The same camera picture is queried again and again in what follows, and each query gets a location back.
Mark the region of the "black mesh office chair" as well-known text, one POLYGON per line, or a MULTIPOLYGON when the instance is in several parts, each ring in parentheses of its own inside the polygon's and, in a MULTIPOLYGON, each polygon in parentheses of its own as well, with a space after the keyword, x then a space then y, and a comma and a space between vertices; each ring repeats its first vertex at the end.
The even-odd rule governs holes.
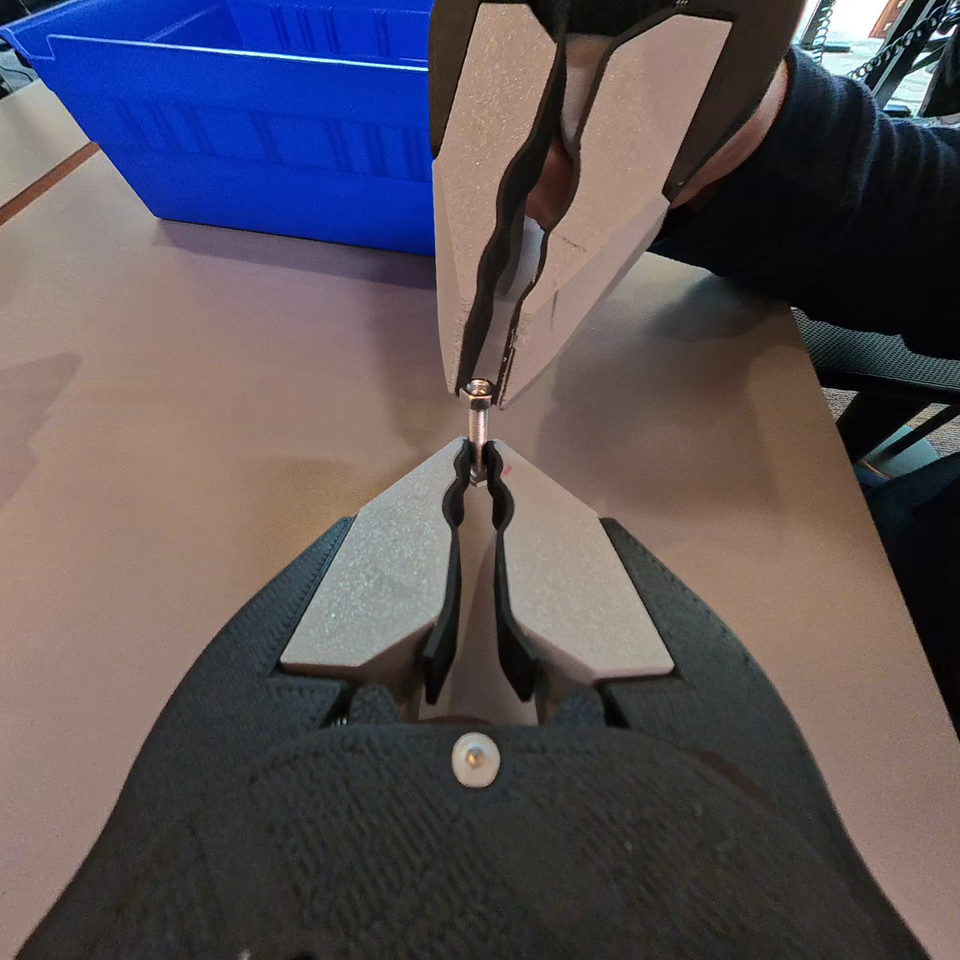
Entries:
POLYGON ((863 485, 958 451, 958 362, 911 352, 899 337, 846 330, 793 310, 798 332, 863 485))

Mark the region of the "silver bolt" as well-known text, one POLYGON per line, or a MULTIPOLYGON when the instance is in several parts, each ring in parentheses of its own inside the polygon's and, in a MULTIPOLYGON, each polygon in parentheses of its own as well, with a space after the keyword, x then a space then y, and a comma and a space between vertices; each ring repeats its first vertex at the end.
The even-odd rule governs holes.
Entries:
POLYGON ((475 396, 469 401, 467 438, 470 444, 470 484, 480 486, 486 483, 487 468, 484 450, 489 436, 489 412, 491 399, 488 396, 475 396))

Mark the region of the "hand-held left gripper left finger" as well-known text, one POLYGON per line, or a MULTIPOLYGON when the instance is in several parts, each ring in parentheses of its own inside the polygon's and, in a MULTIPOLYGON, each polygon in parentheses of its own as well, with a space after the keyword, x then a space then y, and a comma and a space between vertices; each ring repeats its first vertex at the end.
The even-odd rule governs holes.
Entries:
POLYGON ((287 673, 438 703, 457 652, 471 464, 456 438, 356 513, 280 656, 287 673))

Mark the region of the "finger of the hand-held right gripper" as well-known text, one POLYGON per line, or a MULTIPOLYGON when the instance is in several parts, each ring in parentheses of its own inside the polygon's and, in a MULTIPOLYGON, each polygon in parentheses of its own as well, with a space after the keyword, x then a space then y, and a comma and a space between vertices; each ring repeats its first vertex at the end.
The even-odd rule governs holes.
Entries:
POLYGON ((565 90, 563 2, 435 2, 431 154, 447 389, 478 377, 565 90))
POLYGON ((627 39, 567 42, 560 131, 577 183, 518 306, 500 407, 545 370, 652 243, 668 210, 667 176, 732 28, 671 14, 627 39))

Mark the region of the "person's right hand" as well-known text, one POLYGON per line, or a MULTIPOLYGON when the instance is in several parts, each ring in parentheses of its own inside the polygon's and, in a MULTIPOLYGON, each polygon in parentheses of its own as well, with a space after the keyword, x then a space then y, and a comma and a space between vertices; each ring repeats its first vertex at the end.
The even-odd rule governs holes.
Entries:
MULTIPOLYGON (((786 100, 788 81, 788 64, 784 58, 776 67, 771 82, 753 113, 726 144, 690 177, 670 202, 670 210, 694 202, 701 196, 710 195, 759 149, 786 100)), ((551 142, 539 178, 526 199, 525 214, 544 231, 552 230, 564 215, 572 192, 573 160, 563 138, 557 133, 551 142)))

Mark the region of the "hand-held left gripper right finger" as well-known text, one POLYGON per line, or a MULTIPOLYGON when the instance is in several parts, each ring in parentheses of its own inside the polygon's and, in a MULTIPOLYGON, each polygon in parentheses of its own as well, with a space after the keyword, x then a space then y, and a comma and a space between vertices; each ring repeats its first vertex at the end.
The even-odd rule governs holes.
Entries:
POLYGON ((600 516, 500 440, 485 446, 501 669, 522 702, 663 677, 666 643, 600 516))

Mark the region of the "person's right forearm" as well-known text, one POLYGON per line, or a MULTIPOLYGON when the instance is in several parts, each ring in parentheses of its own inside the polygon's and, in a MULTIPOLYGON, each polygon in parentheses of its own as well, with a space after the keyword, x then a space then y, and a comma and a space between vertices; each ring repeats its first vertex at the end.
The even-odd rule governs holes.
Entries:
POLYGON ((959 133, 891 119, 869 90, 786 54, 782 107, 651 252, 847 330, 959 358, 959 133))

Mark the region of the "blue plastic bin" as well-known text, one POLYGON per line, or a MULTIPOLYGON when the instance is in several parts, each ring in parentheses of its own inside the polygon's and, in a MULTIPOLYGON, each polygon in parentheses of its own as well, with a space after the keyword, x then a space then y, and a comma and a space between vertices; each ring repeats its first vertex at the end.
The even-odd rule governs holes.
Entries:
POLYGON ((2 37, 155 217, 432 257, 431 7, 63 2, 2 37))

